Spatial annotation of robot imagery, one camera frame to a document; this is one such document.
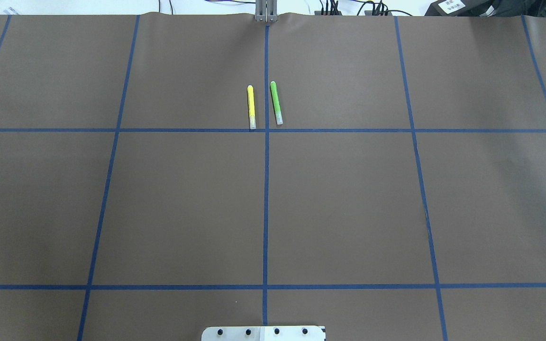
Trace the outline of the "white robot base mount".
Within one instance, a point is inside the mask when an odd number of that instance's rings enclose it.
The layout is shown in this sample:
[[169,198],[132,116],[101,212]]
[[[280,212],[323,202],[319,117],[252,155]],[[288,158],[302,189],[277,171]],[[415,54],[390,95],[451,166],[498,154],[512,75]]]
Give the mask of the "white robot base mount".
[[325,341],[324,326],[212,326],[203,330],[202,341]]

